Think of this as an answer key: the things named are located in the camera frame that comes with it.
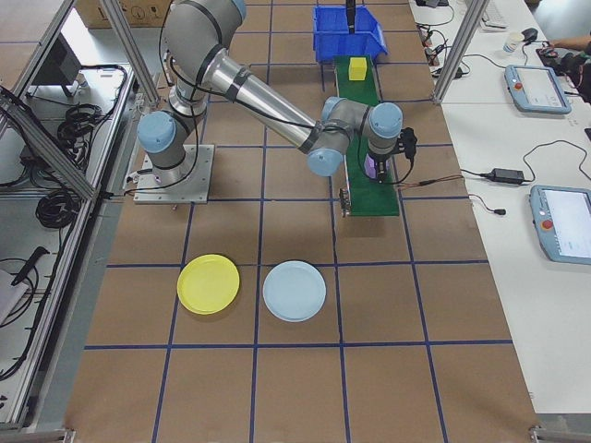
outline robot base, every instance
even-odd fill
[[[198,152],[198,160],[191,175],[178,183],[165,189],[152,189],[161,186],[152,174],[141,175],[138,181],[136,195],[133,197],[138,204],[178,204],[178,203],[207,203],[210,192],[211,165],[213,163],[213,145],[185,145],[188,164],[193,164]],[[146,156],[142,165],[143,169],[151,168],[151,161]]]

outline plate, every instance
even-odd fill
[[[291,322],[305,321],[324,305],[326,284],[312,265],[304,261],[285,261],[269,272],[262,296],[274,316]]]
[[[224,256],[208,254],[191,260],[178,276],[176,292],[191,312],[207,316],[227,307],[235,299],[240,275]]]

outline white desk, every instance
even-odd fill
[[[437,27],[453,41],[465,12],[462,0],[452,23]],[[509,31],[539,26],[523,1],[495,0],[509,22]],[[413,6],[418,22],[437,23],[451,16],[449,8]],[[477,30],[467,54],[483,54],[500,65],[520,65],[521,50],[503,54],[507,32]],[[441,39],[434,37],[436,44]],[[526,48],[529,65],[540,66],[536,45]],[[479,57],[469,57],[469,77],[455,80],[443,101],[443,112],[462,168],[488,172],[494,167],[520,169],[529,177],[523,155],[539,143],[564,138],[591,152],[584,128],[591,126],[591,107],[571,99],[565,116],[523,114],[506,90],[503,71]],[[577,167],[583,154],[565,144],[540,148],[528,157],[537,184],[591,187]],[[591,174],[591,159],[584,165]],[[492,208],[505,208],[499,217],[475,201],[474,211],[490,266],[499,289],[525,382],[537,413],[591,413],[591,268],[549,261],[532,227],[527,197],[530,186],[500,186],[467,178],[469,192]]]

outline yellow plate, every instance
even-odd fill
[[[185,266],[178,277],[176,292],[186,309],[207,316],[230,305],[239,286],[235,264],[224,256],[209,254]]]

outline light blue plate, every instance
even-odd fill
[[[285,261],[271,269],[262,287],[265,305],[281,320],[314,317],[324,305],[326,284],[316,268],[304,261]]]

